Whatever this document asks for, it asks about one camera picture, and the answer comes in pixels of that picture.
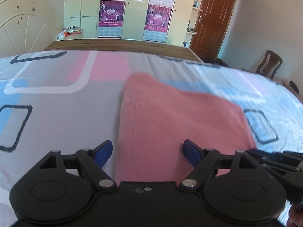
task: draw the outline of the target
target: wooden bed frame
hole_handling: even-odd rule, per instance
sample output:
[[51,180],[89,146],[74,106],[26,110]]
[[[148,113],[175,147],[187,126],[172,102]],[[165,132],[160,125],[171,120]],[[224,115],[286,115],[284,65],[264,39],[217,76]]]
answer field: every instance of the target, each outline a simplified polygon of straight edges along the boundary
[[54,41],[45,49],[45,51],[47,50],[129,51],[202,62],[189,48],[127,39],[92,38],[61,40]]

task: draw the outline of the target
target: cabinet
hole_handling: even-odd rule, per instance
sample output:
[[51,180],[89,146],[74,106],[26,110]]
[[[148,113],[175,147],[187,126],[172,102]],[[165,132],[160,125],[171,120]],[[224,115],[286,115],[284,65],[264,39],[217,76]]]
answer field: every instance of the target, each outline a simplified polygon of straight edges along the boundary
[[[187,34],[187,25],[197,20],[198,9],[193,8],[195,0],[175,0],[166,43],[182,46]],[[149,0],[126,0],[122,38],[142,40]],[[100,0],[65,0],[65,27],[80,26],[85,38],[96,38]]]

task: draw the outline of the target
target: door frame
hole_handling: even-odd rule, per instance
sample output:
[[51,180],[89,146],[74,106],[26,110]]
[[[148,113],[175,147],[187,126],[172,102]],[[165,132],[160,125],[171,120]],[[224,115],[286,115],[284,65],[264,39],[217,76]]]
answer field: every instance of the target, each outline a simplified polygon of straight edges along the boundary
[[[223,41],[224,41],[224,39],[225,39],[225,35],[226,35],[226,32],[227,32],[228,27],[229,27],[229,23],[230,23],[231,16],[232,16],[232,14],[234,13],[234,5],[235,5],[235,4],[236,4],[236,0],[234,0],[234,2],[233,2],[233,5],[232,5],[232,6],[233,6],[232,12],[231,12],[231,14],[230,14],[230,16],[229,16],[229,18],[228,18],[228,22],[227,22],[227,26],[226,26],[226,29],[225,29],[225,32],[224,32],[224,36],[223,36],[223,38],[222,38],[222,42],[220,43],[220,47],[219,47],[219,49],[218,49],[218,51],[217,51],[217,53],[216,53],[216,59],[218,58],[218,54],[219,54],[220,49],[221,49],[221,47],[222,47]],[[198,21],[199,21],[199,18],[200,18],[200,14],[201,14],[201,13],[202,13],[202,11],[200,11],[199,14],[198,14],[198,17],[197,17],[197,20],[196,20],[196,24],[195,24],[195,26],[194,26],[194,30],[195,30],[195,31],[196,31],[196,27],[197,27],[197,25],[198,25]]]

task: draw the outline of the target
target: human hand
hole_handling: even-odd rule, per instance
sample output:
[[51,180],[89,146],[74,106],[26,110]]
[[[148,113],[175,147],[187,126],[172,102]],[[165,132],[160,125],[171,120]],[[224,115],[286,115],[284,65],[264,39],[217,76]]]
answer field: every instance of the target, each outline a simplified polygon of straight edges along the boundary
[[301,204],[293,204],[288,212],[287,227],[303,226],[303,211]]

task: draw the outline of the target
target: brown door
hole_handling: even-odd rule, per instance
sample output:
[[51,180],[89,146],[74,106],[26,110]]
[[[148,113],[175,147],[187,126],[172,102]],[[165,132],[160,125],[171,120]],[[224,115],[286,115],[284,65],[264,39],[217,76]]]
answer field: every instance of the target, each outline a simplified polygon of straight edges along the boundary
[[190,48],[203,60],[215,60],[224,39],[235,0],[202,0],[196,24],[197,35]]

